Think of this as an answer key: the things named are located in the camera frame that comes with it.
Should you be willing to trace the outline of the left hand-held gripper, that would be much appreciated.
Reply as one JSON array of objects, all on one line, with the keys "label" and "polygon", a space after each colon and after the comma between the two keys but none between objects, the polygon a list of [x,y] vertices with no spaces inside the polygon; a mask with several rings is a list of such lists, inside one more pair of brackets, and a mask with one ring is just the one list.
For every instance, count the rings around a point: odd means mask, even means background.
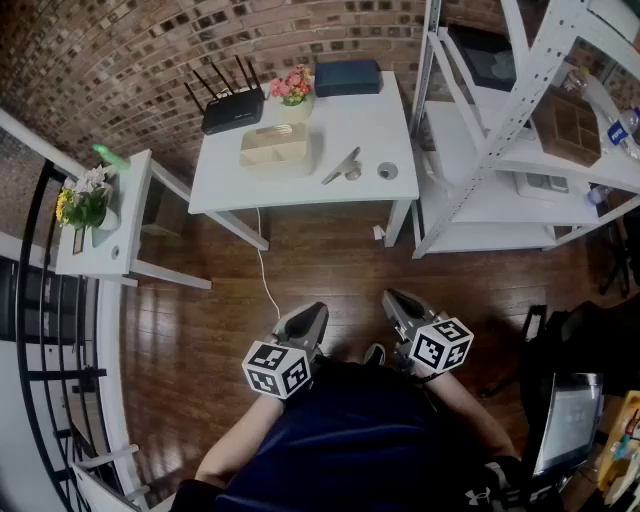
[{"label": "left hand-held gripper", "polygon": [[312,380],[311,364],[328,324],[328,307],[312,302],[287,313],[268,341],[254,341],[242,362],[250,388],[288,399]]}]

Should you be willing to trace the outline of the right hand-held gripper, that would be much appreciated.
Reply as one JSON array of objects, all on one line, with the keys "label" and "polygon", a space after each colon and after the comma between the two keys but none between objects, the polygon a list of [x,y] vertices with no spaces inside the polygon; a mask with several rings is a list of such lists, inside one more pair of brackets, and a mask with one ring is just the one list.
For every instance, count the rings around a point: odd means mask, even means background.
[{"label": "right hand-held gripper", "polygon": [[384,290],[382,306],[387,319],[403,328],[413,320],[431,320],[406,328],[396,347],[407,369],[442,374],[465,361],[474,334],[458,318],[435,319],[435,310],[425,300],[394,288]]}]

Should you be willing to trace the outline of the beige divided tray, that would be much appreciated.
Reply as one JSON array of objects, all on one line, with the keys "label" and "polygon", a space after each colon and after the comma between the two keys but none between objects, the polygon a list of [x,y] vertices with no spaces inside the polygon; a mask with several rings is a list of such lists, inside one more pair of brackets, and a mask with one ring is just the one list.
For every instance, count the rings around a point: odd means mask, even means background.
[{"label": "beige divided tray", "polygon": [[246,132],[241,141],[239,164],[263,181],[311,174],[313,159],[307,125],[280,124]]}]

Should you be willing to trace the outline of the person's left forearm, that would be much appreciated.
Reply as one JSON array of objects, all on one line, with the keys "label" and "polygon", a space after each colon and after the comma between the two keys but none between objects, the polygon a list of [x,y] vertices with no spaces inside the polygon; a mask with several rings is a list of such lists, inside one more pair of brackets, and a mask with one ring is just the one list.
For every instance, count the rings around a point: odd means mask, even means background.
[{"label": "person's left forearm", "polygon": [[281,400],[261,395],[209,449],[198,467],[195,479],[224,489],[257,453],[283,410]]}]

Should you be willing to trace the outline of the person's right forearm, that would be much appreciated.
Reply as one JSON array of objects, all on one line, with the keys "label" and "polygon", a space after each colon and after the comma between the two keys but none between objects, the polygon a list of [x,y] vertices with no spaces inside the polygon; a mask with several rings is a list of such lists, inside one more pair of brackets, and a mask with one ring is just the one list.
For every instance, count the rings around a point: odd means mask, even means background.
[{"label": "person's right forearm", "polygon": [[436,375],[423,366],[414,368],[414,375],[427,378],[426,388],[432,392],[467,427],[483,445],[489,457],[509,456],[518,458],[518,453],[500,423],[450,372]]}]

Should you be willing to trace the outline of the person's dark shirt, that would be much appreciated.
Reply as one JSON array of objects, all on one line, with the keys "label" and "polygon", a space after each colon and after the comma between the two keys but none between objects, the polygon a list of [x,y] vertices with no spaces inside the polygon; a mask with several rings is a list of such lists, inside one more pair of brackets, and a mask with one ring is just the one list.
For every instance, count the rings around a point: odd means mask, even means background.
[{"label": "person's dark shirt", "polygon": [[170,512],[565,512],[525,495],[425,385],[385,366],[324,364],[224,489],[182,481]]}]

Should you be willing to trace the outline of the white metal shelf rack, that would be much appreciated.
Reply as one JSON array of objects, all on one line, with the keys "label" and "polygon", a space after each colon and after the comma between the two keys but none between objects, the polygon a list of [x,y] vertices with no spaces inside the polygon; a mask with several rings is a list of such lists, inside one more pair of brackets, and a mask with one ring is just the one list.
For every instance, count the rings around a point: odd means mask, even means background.
[{"label": "white metal shelf rack", "polygon": [[[438,66],[448,102],[414,97],[413,127],[425,125],[434,150],[412,208],[415,258],[429,253],[538,248],[574,240],[605,219],[587,200],[602,184],[632,199],[612,211],[640,206],[640,145],[628,141],[591,167],[542,151],[531,116],[550,86],[568,73],[566,55],[577,40],[606,53],[640,80],[640,8],[625,0],[550,0],[534,41],[528,41],[516,0],[501,0],[515,60],[510,92],[474,84],[460,52],[438,23],[440,0],[427,0],[419,84]],[[514,172],[565,178],[569,196],[545,201],[520,196]]]}]

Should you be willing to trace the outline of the black bag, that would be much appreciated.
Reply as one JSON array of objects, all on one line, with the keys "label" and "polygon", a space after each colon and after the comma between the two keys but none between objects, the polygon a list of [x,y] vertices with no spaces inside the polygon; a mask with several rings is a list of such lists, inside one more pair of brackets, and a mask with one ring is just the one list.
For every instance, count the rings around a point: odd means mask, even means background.
[{"label": "black bag", "polygon": [[553,313],[545,333],[570,368],[602,373],[609,383],[640,382],[640,293],[612,307],[591,301]]}]

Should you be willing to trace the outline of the grey monitor screen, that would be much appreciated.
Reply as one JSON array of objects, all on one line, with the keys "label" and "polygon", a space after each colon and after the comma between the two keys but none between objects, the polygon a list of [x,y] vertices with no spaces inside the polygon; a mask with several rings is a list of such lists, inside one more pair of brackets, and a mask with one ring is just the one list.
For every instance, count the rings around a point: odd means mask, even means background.
[{"label": "grey monitor screen", "polygon": [[583,464],[591,451],[603,407],[603,375],[555,373],[532,474],[559,475]]}]

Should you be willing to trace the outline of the small white side table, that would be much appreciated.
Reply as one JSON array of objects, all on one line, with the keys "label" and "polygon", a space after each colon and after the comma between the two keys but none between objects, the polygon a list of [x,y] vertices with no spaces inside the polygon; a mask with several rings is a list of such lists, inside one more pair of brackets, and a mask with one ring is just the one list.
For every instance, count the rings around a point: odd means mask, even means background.
[{"label": "small white side table", "polygon": [[[209,290],[209,280],[166,269],[138,258],[141,227],[150,181],[158,180],[184,201],[190,200],[191,189],[153,160],[149,150],[130,158],[130,168],[118,174],[116,205],[119,227],[95,242],[94,232],[85,232],[84,249],[81,254],[72,254],[74,229],[65,227],[61,231],[55,272],[58,275],[86,276],[103,280],[137,283],[129,278],[131,273],[161,279],[171,283]],[[120,254],[111,258],[111,250],[118,246]]]}]

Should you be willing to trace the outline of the black office chair base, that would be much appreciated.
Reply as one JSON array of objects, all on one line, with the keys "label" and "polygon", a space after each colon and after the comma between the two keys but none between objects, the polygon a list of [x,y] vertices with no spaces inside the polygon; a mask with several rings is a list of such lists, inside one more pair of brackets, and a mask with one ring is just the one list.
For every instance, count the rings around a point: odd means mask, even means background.
[{"label": "black office chair base", "polygon": [[626,299],[630,293],[630,275],[640,287],[640,206],[622,216],[622,225],[626,238],[623,238],[616,220],[606,225],[603,244],[611,252],[614,264],[607,281],[599,286],[599,293],[606,294],[617,276],[622,274],[621,296]]}]

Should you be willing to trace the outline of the black router with antennas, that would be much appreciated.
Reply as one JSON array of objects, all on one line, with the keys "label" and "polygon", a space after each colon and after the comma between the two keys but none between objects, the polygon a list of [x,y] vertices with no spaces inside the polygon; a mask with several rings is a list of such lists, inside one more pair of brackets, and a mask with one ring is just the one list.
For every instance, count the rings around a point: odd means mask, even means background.
[{"label": "black router with antennas", "polygon": [[204,135],[213,135],[253,125],[262,118],[266,96],[254,67],[251,61],[246,58],[245,62],[251,73],[251,78],[249,78],[240,58],[238,56],[235,58],[247,84],[245,90],[234,90],[215,64],[211,64],[211,67],[227,88],[221,94],[214,92],[205,80],[197,72],[194,72],[196,78],[213,97],[206,107],[200,104],[189,84],[183,83],[202,115],[201,131]]}]

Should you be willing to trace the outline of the pink flowers in pot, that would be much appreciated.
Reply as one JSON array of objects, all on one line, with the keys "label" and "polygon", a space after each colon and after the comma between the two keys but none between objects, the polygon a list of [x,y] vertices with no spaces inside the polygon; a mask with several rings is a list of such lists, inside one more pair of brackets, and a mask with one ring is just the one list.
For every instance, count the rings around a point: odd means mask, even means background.
[{"label": "pink flowers in pot", "polygon": [[289,123],[303,122],[313,109],[311,71],[298,65],[284,78],[274,78],[270,83],[270,95],[280,101],[283,116]]}]

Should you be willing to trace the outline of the dark blue box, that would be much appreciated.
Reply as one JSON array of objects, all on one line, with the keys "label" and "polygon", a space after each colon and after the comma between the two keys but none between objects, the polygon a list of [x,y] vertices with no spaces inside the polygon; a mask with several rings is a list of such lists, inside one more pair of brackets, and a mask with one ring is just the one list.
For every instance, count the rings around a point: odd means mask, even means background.
[{"label": "dark blue box", "polygon": [[374,60],[319,63],[314,88],[317,97],[379,94],[380,70]]}]

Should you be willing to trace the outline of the brown wooden box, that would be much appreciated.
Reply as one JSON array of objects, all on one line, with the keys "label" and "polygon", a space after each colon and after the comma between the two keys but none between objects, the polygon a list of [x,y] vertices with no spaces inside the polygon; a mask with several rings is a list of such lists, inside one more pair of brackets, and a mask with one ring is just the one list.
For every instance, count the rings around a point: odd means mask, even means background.
[{"label": "brown wooden box", "polygon": [[544,153],[584,167],[601,158],[596,115],[578,95],[550,86],[534,109],[531,122]]}]

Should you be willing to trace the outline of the black metal railing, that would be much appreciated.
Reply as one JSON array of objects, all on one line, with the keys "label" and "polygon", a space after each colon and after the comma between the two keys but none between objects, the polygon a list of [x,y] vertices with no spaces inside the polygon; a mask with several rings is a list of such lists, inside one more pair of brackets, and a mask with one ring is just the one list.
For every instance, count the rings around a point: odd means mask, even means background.
[{"label": "black metal railing", "polygon": [[93,512],[73,472],[109,450],[101,404],[107,376],[97,342],[99,281],[57,271],[58,223],[35,243],[40,215],[51,214],[47,190],[60,191],[64,173],[45,161],[27,213],[17,256],[0,256],[0,338],[17,350],[18,392],[39,468],[64,512]]}]

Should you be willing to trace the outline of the yellow white flower bouquet vase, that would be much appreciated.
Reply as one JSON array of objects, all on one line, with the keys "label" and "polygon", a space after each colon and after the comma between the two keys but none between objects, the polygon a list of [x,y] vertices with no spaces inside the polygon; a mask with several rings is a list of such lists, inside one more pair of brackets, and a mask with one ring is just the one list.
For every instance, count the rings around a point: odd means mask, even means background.
[{"label": "yellow white flower bouquet vase", "polygon": [[61,227],[113,232],[119,227],[115,207],[117,173],[101,165],[79,177],[67,177],[58,194],[55,217]]}]

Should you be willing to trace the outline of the green plastic object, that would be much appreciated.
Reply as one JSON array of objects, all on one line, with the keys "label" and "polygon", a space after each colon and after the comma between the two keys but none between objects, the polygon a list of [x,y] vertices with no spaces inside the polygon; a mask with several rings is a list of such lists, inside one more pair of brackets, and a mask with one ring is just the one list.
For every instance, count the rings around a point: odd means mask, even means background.
[{"label": "green plastic object", "polygon": [[127,158],[117,155],[105,145],[94,144],[92,149],[100,155],[102,160],[113,166],[118,171],[128,170],[130,168],[130,161]]}]

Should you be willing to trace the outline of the black tray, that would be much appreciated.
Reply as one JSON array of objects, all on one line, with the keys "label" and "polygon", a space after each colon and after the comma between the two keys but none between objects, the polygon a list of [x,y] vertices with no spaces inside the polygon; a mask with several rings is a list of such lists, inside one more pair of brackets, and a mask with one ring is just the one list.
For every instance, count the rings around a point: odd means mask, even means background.
[{"label": "black tray", "polygon": [[516,69],[511,43],[504,35],[455,24],[447,29],[475,85],[511,91]]}]

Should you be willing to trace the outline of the pile of colourful packets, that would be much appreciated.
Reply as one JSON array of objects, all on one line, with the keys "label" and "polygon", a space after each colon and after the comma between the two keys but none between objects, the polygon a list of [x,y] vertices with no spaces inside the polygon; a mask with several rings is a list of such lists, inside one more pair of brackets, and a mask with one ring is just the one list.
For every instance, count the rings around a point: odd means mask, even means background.
[{"label": "pile of colourful packets", "polygon": [[640,504],[640,391],[629,391],[611,427],[601,454],[597,487],[604,495],[604,505],[611,508],[634,483],[631,512]]}]

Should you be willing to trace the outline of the blue label water bottle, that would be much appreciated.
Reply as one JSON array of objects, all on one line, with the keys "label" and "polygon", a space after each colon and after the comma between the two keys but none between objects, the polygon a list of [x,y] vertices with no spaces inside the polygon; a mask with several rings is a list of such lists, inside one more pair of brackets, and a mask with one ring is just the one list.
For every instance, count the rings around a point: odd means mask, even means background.
[{"label": "blue label water bottle", "polygon": [[622,148],[640,127],[640,108],[630,107],[601,133],[601,151]]}]

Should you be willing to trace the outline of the clear plastic bottle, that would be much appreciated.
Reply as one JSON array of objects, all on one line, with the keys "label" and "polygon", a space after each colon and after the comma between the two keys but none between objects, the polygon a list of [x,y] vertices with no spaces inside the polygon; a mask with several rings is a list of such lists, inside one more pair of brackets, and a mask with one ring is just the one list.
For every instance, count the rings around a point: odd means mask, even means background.
[{"label": "clear plastic bottle", "polygon": [[570,66],[569,70],[577,72],[585,82],[582,87],[582,97],[596,105],[610,122],[617,120],[620,116],[620,111],[604,85],[592,74],[583,73],[578,67]]}]

